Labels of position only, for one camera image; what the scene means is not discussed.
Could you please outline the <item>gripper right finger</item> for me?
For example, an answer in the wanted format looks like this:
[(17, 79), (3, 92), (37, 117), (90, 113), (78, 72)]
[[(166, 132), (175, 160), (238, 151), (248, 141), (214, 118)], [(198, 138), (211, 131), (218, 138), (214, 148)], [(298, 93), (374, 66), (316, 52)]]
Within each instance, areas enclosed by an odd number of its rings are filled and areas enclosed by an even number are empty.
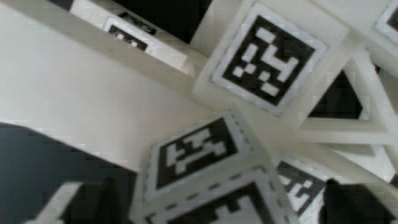
[(326, 180), (321, 224), (390, 224), (398, 217), (362, 184)]

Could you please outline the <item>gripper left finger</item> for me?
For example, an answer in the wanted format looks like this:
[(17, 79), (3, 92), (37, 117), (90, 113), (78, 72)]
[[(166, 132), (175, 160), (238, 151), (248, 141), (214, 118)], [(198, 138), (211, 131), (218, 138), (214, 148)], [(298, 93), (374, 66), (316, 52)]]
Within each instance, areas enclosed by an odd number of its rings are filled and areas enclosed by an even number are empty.
[(115, 180), (65, 182), (37, 216), (23, 224), (119, 224)]

